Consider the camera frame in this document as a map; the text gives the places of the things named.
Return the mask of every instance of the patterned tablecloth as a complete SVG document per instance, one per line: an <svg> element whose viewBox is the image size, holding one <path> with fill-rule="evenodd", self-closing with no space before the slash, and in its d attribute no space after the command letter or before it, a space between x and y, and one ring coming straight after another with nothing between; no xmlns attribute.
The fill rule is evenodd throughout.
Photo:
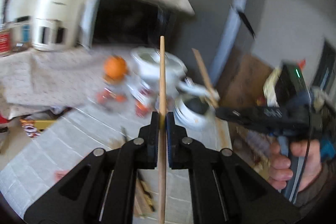
<svg viewBox="0 0 336 224"><path fill-rule="evenodd" d="M105 150L115 147L122 142L121 126L126 129L128 139L137 137L140 127L149 124L150 118L150 115L146 118L135 115L133 99L128 100L123 110L113 113L94 104L77 108L61 117L7 164L0 172L0 190L23 218L26 209L53 186L56 170L73 168L97 147ZM228 126L224 121L223 127L227 138ZM207 148L221 149L214 121L201 132L187 128L187 133ZM158 208L158 171L141 170L141 173ZM134 223L157 223L157 219L158 214L154 212L146 219L135 218ZM188 171L168 169L166 223L192 222Z"/></svg>

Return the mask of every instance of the metal screw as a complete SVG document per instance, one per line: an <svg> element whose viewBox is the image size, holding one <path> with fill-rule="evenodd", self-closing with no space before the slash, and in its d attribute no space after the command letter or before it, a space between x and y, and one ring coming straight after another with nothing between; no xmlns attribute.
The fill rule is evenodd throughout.
<svg viewBox="0 0 336 224"><path fill-rule="evenodd" d="M229 149L229 148L224 148L222 150L222 154L225 156L225 157L230 157L232 155L232 150Z"/></svg>
<svg viewBox="0 0 336 224"><path fill-rule="evenodd" d="M143 140L143 138L136 138L136 139L134 139L133 142L136 145L141 145L141 144L143 144L144 140Z"/></svg>
<svg viewBox="0 0 336 224"><path fill-rule="evenodd" d="M237 112L237 111L235 111L235 110L234 110L232 113L233 113L234 115L238 116L238 117L240 116L240 113Z"/></svg>
<svg viewBox="0 0 336 224"><path fill-rule="evenodd" d="M191 144L192 142L193 142L193 139L189 138L189 137L184 137L182 139L182 143L184 143L184 144Z"/></svg>
<svg viewBox="0 0 336 224"><path fill-rule="evenodd" d="M93 151L93 154L96 156L96 157L99 157L101 155L104 154L104 149L102 148L96 148L94 151Z"/></svg>

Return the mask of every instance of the wooden stick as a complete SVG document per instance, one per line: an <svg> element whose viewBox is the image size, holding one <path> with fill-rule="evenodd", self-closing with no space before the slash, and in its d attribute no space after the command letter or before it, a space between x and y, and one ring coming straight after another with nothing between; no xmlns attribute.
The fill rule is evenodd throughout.
<svg viewBox="0 0 336 224"><path fill-rule="evenodd" d="M165 64L165 38L160 37L160 130L159 130L159 223L165 223L166 211L166 64Z"/></svg>
<svg viewBox="0 0 336 224"><path fill-rule="evenodd" d="M213 95L214 88L213 88L212 83L210 81L210 77L208 75L207 68L205 67L205 64L203 62L202 56L201 56L201 54L198 50L196 50L194 48L192 50L194 52L199 71L202 75L204 85L210 93L211 104L214 108L217 108L218 107L218 102ZM223 148L225 148L225 147L229 148L230 146L228 144L228 141L225 139L225 133L224 133L223 126L222 126L222 121L219 118L215 117L215 124L216 124L216 128L217 128L219 137L221 139L222 147Z"/></svg>
<svg viewBox="0 0 336 224"><path fill-rule="evenodd" d="M214 108L217 108L218 107L218 102L216 101L216 99L213 96L214 89L212 87L212 83L210 81L210 77L208 75L207 68L205 67L205 64L203 62L202 56L201 56L201 54L198 50L196 50L194 48L192 50L194 52L199 71L202 75L204 85L210 93L210 100L211 100L212 106Z"/></svg>

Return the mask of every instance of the cardboard box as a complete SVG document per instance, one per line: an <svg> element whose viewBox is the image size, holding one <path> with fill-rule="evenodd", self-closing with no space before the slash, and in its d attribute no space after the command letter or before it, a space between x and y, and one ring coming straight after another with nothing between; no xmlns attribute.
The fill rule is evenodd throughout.
<svg viewBox="0 0 336 224"><path fill-rule="evenodd" d="M226 83L227 88L219 104L234 108L256 105L256 100L263 95L264 83L272 71L273 68L257 57L243 55L237 64L236 74Z"/></svg>

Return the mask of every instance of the white pot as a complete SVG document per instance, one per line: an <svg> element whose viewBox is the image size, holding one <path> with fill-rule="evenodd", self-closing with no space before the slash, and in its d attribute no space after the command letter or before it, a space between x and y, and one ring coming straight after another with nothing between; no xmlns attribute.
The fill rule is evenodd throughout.
<svg viewBox="0 0 336 224"><path fill-rule="evenodd" d="M192 97L193 96L189 94L184 94L178 97L175 100L174 111L183 125L193 130L201 131L210 124L211 117L213 117L213 109L210 107L204 115L193 112L191 109L187 108L184 103Z"/></svg>
<svg viewBox="0 0 336 224"><path fill-rule="evenodd" d="M158 81L160 78L160 53L153 48L139 47L131 51L137 64L135 72L145 81ZM166 52L166 85L177 86L185 77L187 68L176 56Z"/></svg>

